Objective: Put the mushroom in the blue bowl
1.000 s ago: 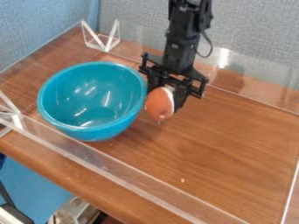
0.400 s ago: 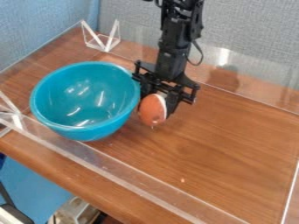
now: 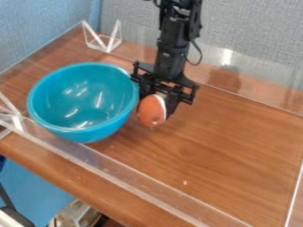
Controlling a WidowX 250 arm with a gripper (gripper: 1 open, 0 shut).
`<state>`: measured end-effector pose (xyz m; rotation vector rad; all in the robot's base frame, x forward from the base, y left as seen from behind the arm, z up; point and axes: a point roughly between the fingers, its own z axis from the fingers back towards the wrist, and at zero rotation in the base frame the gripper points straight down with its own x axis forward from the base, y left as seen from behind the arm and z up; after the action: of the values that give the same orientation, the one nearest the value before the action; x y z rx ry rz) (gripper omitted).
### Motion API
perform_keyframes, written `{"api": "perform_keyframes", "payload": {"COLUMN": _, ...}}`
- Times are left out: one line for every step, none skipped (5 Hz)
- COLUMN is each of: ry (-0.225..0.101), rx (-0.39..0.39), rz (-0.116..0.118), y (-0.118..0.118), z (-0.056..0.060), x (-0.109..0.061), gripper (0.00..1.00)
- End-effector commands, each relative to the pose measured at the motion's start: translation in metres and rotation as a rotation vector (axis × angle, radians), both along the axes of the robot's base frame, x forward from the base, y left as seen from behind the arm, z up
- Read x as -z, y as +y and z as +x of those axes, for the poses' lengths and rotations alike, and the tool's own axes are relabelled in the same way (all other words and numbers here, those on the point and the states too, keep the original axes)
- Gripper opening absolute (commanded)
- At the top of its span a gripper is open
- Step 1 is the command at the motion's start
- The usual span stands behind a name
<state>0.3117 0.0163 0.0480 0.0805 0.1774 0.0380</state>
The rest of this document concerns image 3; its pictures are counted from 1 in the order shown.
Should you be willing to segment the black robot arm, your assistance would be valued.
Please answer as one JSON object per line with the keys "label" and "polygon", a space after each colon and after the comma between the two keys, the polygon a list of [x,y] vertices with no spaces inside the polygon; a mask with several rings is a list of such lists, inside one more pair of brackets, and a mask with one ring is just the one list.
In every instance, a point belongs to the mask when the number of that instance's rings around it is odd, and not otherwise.
{"label": "black robot arm", "polygon": [[199,85],[184,75],[189,44],[203,53],[195,39],[200,36],[203,0],[147,0],[160,9],[157,51],[155,63],[135,61],[130,79],[140,87],[140,100],[160,92],[164,97],[165,118],[177,105],[193,103]]}

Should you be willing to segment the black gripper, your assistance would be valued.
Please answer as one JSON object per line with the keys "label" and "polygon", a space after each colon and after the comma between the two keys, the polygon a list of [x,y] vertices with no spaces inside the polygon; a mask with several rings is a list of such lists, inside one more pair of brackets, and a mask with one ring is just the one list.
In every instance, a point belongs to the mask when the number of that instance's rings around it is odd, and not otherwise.
{"label": "black gripper", "polygon": [[130,79],[139,84],[140,99],[156,92],[163,93],[165,96],[165,118],[173,114],[180,102],[191,105],[193,103],[199,85],[184,74],[179,74],[172,80],[161,78],[153,73],[153,65],[135,61],[132,63],[133,70]]}

